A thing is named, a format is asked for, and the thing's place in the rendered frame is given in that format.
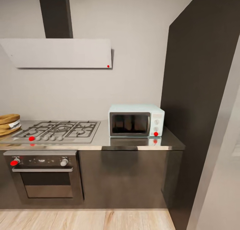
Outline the popcorn bag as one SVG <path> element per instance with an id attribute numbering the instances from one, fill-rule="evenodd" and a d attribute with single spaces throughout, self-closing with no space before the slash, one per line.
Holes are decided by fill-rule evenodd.
<path id="1" fill-rule="evenodd" d="M 13 133 L 19 130 L 21 126 L 19 114 L 0 116 L 0 136 Z"/>

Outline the microwave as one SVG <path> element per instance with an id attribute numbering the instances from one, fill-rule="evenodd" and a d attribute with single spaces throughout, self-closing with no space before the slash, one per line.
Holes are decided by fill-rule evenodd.
<path id="1" fill-rule="evenodd" d="M 154 104 L 111 104 L 109 136 L 162 136 L 164 114 Z"/>

